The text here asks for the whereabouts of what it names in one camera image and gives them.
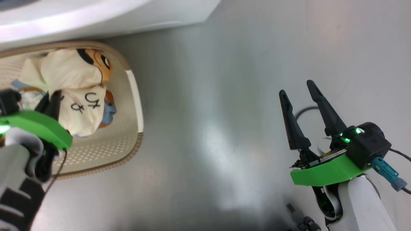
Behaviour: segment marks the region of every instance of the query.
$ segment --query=blue connector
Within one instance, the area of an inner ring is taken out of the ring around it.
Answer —
[[[381,176],[388,180],[391,186],[399,192],[407,185],[403,179],[399,178],[399,174],[395,171],[383,158],[377,157],[371,162],[371,167]]]

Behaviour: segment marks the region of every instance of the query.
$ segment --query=cloth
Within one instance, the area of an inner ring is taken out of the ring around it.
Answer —
[[[21,108],[33,110],[42,96],[62,90],[59,123],[72,135],[84,137],[111,123],[114,98],[104,83],[111,63],[92,49],[63,49],[24,62],[12,86],[22,93]]]

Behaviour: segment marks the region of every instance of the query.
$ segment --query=green plastic bracket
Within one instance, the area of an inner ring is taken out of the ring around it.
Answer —
[[[20,111],[0,117],[0,125],[21,128],[54,144],[58,150],[68,150],[73,143],[73,137],[55,119],[37,111]]]
[[[295,185],[326,186],[344,182],[370,170],[359,169],[347,155],[343,154],[327,163],[309,169],[291,171]]]

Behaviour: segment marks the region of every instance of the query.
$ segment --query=beige basket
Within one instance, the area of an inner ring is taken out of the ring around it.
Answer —
[[[23,61],[31,55],[56,49],[91,48],[102,52],[113,64],[107,89],[114,96],[117,113],[106,128],[87,138],[74,138],[59,179],[97,173],[122,165],[138,151],[143,139],[143,112],[133,72],[115,49],[99,42],[59,42],[25,47],[0,53],[0,88],[9,88],[20,75]],[[53,165],[56,173],[62,158]]]

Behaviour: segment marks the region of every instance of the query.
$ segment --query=cartoon face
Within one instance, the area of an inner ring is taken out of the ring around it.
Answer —
[[[77,49],[77,52],[84,61],[91,65],[94,65],[100,70],[102,74],[101,83],[105,83],[110,80],[111,69],[113,68],[110,60],[108,60],[99,51],[94,49]]]

